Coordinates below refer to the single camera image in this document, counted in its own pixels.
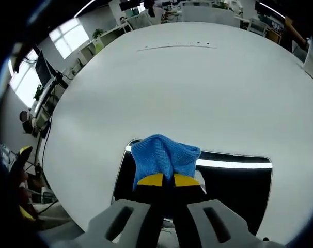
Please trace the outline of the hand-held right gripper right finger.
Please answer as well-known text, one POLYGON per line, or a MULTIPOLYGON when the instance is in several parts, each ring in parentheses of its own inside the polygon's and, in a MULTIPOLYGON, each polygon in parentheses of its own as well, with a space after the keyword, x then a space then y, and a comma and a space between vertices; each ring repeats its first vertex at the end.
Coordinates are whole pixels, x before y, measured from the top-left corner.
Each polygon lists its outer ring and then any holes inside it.
POLYGON ((247 222, 218 200, 206 200, 194 178, 174 174, 174 224, 180 247, 283 247, 250 233, 247 222))

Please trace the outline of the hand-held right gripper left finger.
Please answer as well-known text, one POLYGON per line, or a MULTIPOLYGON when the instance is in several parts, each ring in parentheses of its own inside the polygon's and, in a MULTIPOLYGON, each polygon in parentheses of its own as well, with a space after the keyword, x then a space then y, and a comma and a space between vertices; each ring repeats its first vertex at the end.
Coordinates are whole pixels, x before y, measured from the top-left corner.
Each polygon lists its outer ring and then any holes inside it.
POLYGON ((118 200, 90 221, 87 247, 157 247, 172 192, 173 180, 161 173, 141 179, 130 200, 118 200))

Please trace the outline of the person's left hand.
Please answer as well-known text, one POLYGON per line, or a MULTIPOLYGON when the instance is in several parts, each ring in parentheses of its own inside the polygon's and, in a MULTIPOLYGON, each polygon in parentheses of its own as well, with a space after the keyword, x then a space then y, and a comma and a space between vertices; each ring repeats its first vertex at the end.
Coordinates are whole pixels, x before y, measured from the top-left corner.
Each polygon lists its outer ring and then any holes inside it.
POLYGON ((10 172, 11 186, 18 204, 23 208, 32 206, 31 197, 38 196, 44 186, 41 173, 30 174, 24 169, 10 172))

